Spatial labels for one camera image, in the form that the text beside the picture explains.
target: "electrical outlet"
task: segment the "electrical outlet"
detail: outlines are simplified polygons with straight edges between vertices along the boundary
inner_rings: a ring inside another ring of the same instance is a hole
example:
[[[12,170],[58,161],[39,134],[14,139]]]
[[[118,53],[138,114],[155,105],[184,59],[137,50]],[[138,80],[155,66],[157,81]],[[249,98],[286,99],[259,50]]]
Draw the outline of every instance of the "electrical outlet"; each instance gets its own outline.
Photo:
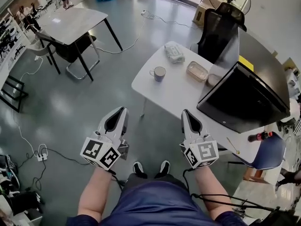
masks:
[[[47,160],[46,153],[43,153],[42,155],[41,154],[38,155],[38,161],[45,161],[45,160]]]
[[[20,85],[20,84],[17,84],[16,87],[19,88],[19,87],[21,87],[21,85]],[[14,88],[14,89],[13,89],[13,94],[16,93],[16,91],[17,91],[17,90]]]

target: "bottle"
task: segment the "bottle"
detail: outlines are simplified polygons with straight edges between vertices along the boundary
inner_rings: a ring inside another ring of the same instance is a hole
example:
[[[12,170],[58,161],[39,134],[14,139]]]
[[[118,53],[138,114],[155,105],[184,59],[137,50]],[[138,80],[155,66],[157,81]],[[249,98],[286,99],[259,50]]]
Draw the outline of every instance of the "bottle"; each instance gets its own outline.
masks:
[[[273,132],[266,132],[263,131],[262,133],[258,133],[256,135],[249,135],[248,141],[253,142],[253,141],[263,141],[268,137],[271,137],[273,135]]]

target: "mug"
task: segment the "mug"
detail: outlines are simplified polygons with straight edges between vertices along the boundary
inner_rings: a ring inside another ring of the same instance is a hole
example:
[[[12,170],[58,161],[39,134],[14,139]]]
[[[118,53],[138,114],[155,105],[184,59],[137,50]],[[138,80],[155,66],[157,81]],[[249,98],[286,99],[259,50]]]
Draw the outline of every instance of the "mug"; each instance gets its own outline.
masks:
[[[155,78],[155,81],[161,82],[166,74],[166,69],[163,67],[156,67],[150,71],[150,75]]]

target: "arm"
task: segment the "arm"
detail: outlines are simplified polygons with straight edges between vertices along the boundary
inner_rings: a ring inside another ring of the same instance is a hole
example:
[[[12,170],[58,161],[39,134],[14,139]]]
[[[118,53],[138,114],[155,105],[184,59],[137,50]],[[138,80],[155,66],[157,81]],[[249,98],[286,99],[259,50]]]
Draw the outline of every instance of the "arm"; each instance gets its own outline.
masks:
[[[89,215],[100,222],[107,201],[111,173],[95,168],[94,173],[84,189],[80,201],[78,215]]]
[[[198,183],[201,194],[225,194],[228,195],[226,190],[222,187],[220,182],[216,179],[209,167],[202,167],[196,169],[195,177]],[[231,203],[230,198],[225,196],[203,196],[206,199]],[[215,202],[204,201],[210,217],[215,220],[220,214],[227,211],[232,211],[232,207]]]

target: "concrete floor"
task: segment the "concrete floor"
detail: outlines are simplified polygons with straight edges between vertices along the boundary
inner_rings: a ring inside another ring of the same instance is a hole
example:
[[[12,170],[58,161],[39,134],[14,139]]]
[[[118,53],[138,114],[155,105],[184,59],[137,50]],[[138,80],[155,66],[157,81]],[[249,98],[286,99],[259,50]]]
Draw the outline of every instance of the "concrete floor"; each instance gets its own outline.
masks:
[[[113,0],[96,2],[85,0],[82,5],[108,14],[115,34],[123,48],[132,45],[143,23],[141,11],[149,10],[167,21],[177,21],[195,27],[192,18],[195,8],[173,0]],[[119,51],[117,44],[104,23],[91,31],[100,41],[97,45],[109,51]],[[15,119],[22,128],[22,134],[37,150],[45,143],[49,148],[85,162],[79,152],[85,138],[98,126],[100,119],[112,109],[125,106],[130,117],[125,139],[130,144],[127,161],[119,160],[114,170],[119,179],[126,179],[132,172],[132,165],[139,160],[150,175],[155,175],[163,160],[171,162],[171,173],[183,180],[182,171],[189,168],[182,156],[178,144],[182,142],[180,121],[162,108],[148,103],[144,118],[140,119],[143,97],[134,92],[131,83],[138,71],[151,55],[168,41],[176,41],[186,47],[201,38],[201,30],[190,29],[176,24],[165,24],[160,19],[147,20],[136,45],[121,53],[101,52],[101,61],[92,71],[94,82],[89,78],[75,81],[65,73],[66,61],[55,55],[62,71],[58,75],[54,66],[46,58],[39,72],[24,76],[25,89],[29,97],[24,100],[22,112],[15,113]],[[96,59],[92,48],[88,48],[83,57],[90,65]],[[26,51],[15,65],[11,74],[20,78],[24,72],[33,72],[40,64],[34,61],[35,55]],[[77,61],[73,68],[83,73]],[[32,154],[30,146],[21,139],[19,130],[13,121],[12,110],[0,103],[0,146],[17,163],[26,159],[26,153]],[[231,155],[223,156],[211,169],[216,177],[233,194],[240,183],[245,166],[227,168],[225,161]],[[67,161],[49,151],[47,169],[41,180],[40,192],[46,202],[43,225],[63,225],[68,216],[75,216],[79,197],[87,184],[94,167],[80,166]],[[43,164],[35,158],[27,162],[19,172],[24,187],[39,177]],[[193,174],[188,175],[192,192],[197,192]],[[116,205],[120,190],[112,181],[104,216],[108,216]]]

